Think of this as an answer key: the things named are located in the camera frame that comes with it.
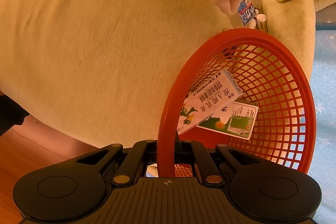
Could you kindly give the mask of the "green white medicine box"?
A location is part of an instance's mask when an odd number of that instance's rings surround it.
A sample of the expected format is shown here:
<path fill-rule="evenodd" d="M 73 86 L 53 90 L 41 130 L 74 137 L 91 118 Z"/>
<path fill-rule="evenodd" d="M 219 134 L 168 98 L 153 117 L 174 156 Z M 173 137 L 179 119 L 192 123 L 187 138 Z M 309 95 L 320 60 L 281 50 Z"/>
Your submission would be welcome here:
<path fill-rule="evenodd" d="M 197 125 L 198 128 L 249 140 L 255 125 L 259 105 L 242 99 L 232 101 Z"/>

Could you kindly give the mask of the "long white ointment box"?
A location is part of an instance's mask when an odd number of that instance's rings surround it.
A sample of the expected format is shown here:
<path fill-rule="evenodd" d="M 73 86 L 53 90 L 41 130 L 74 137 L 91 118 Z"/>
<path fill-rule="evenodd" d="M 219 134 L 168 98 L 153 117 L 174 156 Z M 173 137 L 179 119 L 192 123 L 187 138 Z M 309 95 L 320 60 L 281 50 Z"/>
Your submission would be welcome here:
<path fill-rule="evenodd" d="M 190 93 L 183 102 L 177 133 L 182 135 L 191 130 L 242 95 L 243 90 L 233 75 L 225 69 L 218 71 L 205 84 Z"/>

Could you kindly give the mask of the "red plastic mesh basket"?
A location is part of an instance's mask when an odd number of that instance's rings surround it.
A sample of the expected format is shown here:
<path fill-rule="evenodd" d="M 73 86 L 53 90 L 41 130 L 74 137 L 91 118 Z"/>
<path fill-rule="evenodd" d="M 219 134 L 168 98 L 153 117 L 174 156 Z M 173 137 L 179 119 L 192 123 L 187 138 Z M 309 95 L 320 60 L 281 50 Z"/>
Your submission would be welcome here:
<path fill-rule="evenodd" d="M 157 163 L 161 177 L 173 177 L 179 114 L 188 92 L 221 69 L 230 71 L 245 100 L 259 105 L 249 141 L 213 137 L 264 159 L 307 173 L 313 158 L 316 116 L 313 95 L 301 65 L 283 43 L 249 28 L 226 30 L 208 39 L 186 61 L 163 108 Z"/>

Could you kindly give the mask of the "small bottle blue label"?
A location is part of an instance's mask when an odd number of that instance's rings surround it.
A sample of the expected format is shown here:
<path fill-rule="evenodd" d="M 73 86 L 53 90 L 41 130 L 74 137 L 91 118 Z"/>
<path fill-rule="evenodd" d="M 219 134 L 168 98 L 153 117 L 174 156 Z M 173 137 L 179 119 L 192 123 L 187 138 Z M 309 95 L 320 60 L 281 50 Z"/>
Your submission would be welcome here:
<path fill-rule="evenodd" d="M 228 15 L 232 28 L 243 28 L 257 15 L 263 12 L 263 0 L 242 0 L 234 15 Z"/>

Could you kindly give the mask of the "yellow-green blanket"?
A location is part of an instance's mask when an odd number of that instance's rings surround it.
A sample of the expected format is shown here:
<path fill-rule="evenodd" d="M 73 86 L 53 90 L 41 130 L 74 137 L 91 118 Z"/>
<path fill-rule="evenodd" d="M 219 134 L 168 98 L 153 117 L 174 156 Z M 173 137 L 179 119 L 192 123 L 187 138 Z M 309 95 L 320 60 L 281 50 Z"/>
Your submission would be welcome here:
<path fill-rule="evenodd" d="M 213 0 L 1 0 L 1 94 L 97 147 L 155 139 L 183 65 L 229 25 Z"/>

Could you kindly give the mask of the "light blue star curtain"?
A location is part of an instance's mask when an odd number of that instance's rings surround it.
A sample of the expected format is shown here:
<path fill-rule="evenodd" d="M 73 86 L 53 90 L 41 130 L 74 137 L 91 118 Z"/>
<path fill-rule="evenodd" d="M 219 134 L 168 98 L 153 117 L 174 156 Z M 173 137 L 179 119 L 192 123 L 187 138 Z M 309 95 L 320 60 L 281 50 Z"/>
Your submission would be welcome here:
<path fill-rule="evenodd" d="M 315 33 L 310 86 L 315 102 L 317 135 L 309 175 L 322 189 L 314 216 L 317 223 L 335 223 L 335 30 Z"/>

